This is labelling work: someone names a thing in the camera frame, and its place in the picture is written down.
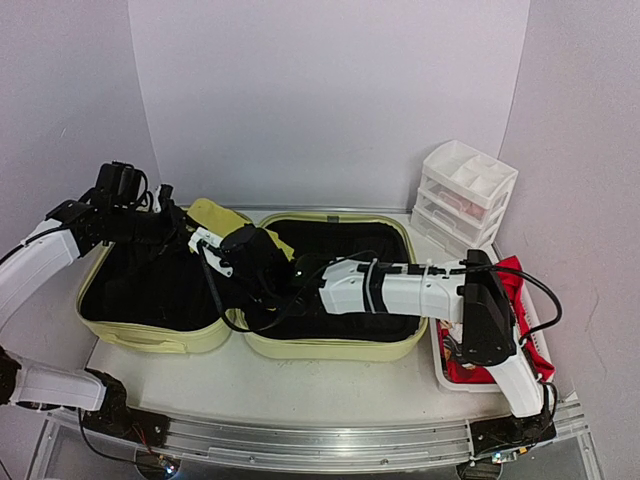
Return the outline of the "yellow garment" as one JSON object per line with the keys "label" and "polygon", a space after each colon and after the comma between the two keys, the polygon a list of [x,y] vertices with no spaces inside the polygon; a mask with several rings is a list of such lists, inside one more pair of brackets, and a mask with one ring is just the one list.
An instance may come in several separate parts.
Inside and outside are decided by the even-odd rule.
{"label": "yellow garment", "polygon": [[[221,241],[231,232],[239,229],[245,224],[253,224],[256,226],[250,219],[234,210],[222,207],[207,198],[199,198],[195,200],[186,212],[189,221],[193,224],[194,230],[197,228],[205,229],[212,234],[219,236]],[[294,257],[294,249],[281,240],[276,233],[268,230],[266,231],[274,240],[276,245],[284,252],[287,258],[286,263],[292,260]]]}

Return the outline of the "pale green hard-shell suitcase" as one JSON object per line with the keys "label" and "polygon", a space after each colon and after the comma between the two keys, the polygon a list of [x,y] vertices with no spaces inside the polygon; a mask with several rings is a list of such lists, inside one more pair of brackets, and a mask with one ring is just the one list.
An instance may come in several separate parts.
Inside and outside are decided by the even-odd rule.
{"label": "pale green hard-shell suitcase", "polygon": [[[305,254],[362,259],[371,251],[382,262],[412,263],[405,227],[386,216],[285,212],[259,221],[290,259]],[[213,275],[226,309],[220,315],[200,261],[186,247],[153,256],[145,245],[104,248],[81,287],[76,309],[100,340],[138,352],[201,354],[231,335],[227,320],[247,329],[258,353],[279,359],[392,361],[406,355],[427,322],[419,316],[329,315],[319,304],[304,315],[291,312],[277,323],[232,280]]]}

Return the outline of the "white printed garment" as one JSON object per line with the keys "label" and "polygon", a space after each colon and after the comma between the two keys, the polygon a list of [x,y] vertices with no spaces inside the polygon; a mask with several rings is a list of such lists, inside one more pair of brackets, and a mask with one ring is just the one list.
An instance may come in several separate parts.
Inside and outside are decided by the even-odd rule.
{"label": "white printed garment", "polygon": [[455,361],[466,370],[474,370],[475,366],[468,362],[463,355],[463,325],[441,320],[440,328],[445,359]]}

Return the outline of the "white plastic drawer organizer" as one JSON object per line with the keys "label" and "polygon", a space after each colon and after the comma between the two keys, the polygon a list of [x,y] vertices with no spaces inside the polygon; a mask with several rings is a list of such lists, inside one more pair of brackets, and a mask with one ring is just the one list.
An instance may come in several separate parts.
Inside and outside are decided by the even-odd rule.
{"label": "white plastic drawer organizer", "polygon": [[410,224],[456,257],[493,243],[518,171],[458,140],[423,161]]}

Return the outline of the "red garment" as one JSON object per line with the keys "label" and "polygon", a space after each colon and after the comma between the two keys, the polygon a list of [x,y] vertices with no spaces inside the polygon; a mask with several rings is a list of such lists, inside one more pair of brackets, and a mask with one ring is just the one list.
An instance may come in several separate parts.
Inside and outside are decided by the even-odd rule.
{"label": "red garment", "polygon": [[462,269],[466,272],[465,284],[472,287],[471,296],[464,301],[464,311],[471,316],[459,322],[437,320],[434,327],[443,385],[451,390],[495,391],[497,386],[486,361],[501,358],[509,326],[534,376],[544,381],[552,379],[555,367],[536,347],[535,328],[527,321],[522,299],[526,282],[538,286],[558,304],[555,294],[523,272],[515,256],[491,265],[485,252],[470,250]]}

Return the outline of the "white perforated plastic basket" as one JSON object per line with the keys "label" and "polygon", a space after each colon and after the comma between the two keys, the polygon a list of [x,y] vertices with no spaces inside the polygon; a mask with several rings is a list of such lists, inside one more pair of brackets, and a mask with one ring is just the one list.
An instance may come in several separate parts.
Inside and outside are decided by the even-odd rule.
{"label": "white perforated plastic basket", "polygon": [[[511,274],[499,272],[504,288],[509,296],[515,315],[518,320],[521,334],[527,333],[533,327],[539,325],[535,318],[534,306],[527,290],[529,284],[523,278]],[[442,391],[469,393],[499,393],[499,386],[494,382],[490,373],[483,367],[475,367],[474,370],[466,370],[455,361],[447,361],[444,356],[440,320],[429,319],[429,330],[434,357],[435,374]],[[525,344],[528,358],[533,362],[534,372],[543,381],[551,381],[556,373],[554,365],[550,361],[550,355],[541,331],[535,332]]]}

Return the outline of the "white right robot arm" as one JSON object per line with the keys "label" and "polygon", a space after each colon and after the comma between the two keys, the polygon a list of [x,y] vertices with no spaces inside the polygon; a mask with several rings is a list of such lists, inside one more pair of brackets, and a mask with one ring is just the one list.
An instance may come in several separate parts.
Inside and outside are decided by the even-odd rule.
{"label": "white right robot arm", "polygon": [[463,359],[490,373],[511,410],[503,433],[514,443],[524,443],[551,427],[557,405],[556,389],[535,372],[525,345],[556,325],[563,312],[520,329],[500,279],[503,274],[531,283],[553,304],[560,303],[540,280],[491,263],[481,250],[441,266],[385,263],[370,251],[334,260],[305,255],[291,266],[254,269],[242,282],[261,307],[277,311],[280,319],[321,307],[330,315],[409,315],[461,326]]}

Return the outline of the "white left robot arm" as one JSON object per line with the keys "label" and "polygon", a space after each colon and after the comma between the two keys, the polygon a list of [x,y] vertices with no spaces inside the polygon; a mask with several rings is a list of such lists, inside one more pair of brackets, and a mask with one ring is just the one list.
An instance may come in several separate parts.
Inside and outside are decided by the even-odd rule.
{"label": "white left robot arm", "polygon": [[127,435],[134,415],[114,399],[118,381],[82,367],[89,337],[71,331],[72,291],[95,247],[163,245],[180,236],[185,223],[184,210],[170,200],[151,211],[113,200],[66,200],[3,257],[2,405],[94,412],[110,435]]}

